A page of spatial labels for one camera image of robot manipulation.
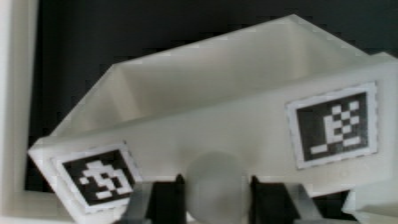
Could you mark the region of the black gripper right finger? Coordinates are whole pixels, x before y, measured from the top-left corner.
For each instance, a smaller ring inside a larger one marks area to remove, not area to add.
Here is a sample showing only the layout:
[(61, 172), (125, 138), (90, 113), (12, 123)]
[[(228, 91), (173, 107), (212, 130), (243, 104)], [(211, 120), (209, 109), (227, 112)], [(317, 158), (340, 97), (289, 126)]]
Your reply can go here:
[(299, 183), (250, 179), (248, 224), (330, 224)]

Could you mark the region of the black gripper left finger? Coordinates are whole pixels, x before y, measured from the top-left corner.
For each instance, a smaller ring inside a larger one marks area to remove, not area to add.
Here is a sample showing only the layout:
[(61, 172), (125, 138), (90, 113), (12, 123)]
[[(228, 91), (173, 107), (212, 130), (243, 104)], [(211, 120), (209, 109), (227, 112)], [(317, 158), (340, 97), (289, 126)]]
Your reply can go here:
[(136, 185), (115, 224), (186, 224), (182, 175)]

